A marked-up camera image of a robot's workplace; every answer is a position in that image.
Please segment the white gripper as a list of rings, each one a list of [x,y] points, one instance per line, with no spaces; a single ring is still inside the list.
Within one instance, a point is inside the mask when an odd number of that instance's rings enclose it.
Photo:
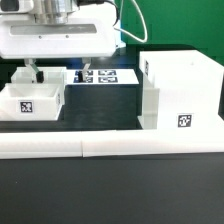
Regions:
[[[31,15],[0,16],[0,56],[25,59],[36,83],[44,82],[44,72],[38,69],[35,59],[83,58],[78,80],[85,82],[90,58],[110,57],[115,50],[113,27],[96,18],[70,16],[66,24],[41,25]]]

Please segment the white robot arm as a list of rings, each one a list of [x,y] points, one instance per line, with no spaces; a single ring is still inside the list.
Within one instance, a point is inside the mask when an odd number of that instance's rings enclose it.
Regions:
[[[112,0],[0,0],[0,57],[22,59],[37,83],[37,59],[110,57],[119,13]]]

